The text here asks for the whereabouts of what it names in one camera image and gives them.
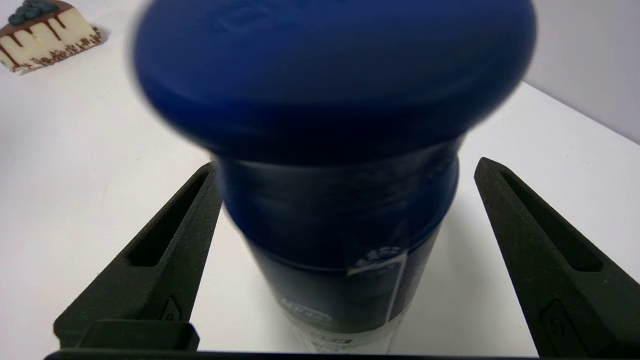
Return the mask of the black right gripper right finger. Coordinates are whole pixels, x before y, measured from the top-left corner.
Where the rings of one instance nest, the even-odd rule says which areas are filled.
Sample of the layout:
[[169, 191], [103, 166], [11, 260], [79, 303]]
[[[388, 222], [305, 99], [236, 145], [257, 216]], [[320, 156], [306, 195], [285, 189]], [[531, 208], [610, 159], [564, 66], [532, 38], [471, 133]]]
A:
[[640, 286], [507, 166], [474, 171], [540, 358], [638, 358]]

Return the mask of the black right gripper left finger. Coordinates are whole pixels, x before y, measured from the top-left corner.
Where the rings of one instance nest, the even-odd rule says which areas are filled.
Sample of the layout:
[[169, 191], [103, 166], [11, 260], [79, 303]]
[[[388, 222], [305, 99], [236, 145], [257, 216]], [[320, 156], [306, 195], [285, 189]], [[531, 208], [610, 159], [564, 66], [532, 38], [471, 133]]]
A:
[[188, 323], [221, 212], [217, 164], [201, 166], [54, 321], [61, 349], [100, 322]]

